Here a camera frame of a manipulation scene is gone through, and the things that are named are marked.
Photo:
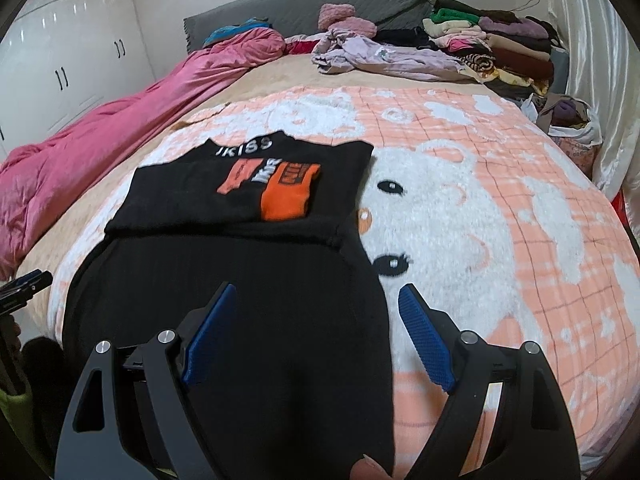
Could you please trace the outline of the left hand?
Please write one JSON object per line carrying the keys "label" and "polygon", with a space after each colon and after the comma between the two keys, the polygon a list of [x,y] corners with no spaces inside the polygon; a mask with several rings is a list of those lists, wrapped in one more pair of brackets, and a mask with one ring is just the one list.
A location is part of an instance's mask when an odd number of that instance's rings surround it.
{"label": "left hand", "polygon": [[26,390],[20,370],[21,329],[12,314],[1,317],[1,389],[10,396],[19,396]]}

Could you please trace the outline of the right hand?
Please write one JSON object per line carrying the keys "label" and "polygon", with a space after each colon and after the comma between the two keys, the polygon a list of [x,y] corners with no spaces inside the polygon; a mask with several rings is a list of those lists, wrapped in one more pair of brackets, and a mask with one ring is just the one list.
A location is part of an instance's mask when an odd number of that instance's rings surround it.
{"label": "right hand", "polygon": [[349,474],[350,480],[392,480],[386,470],[373,458],[363,455],[352,466]]}

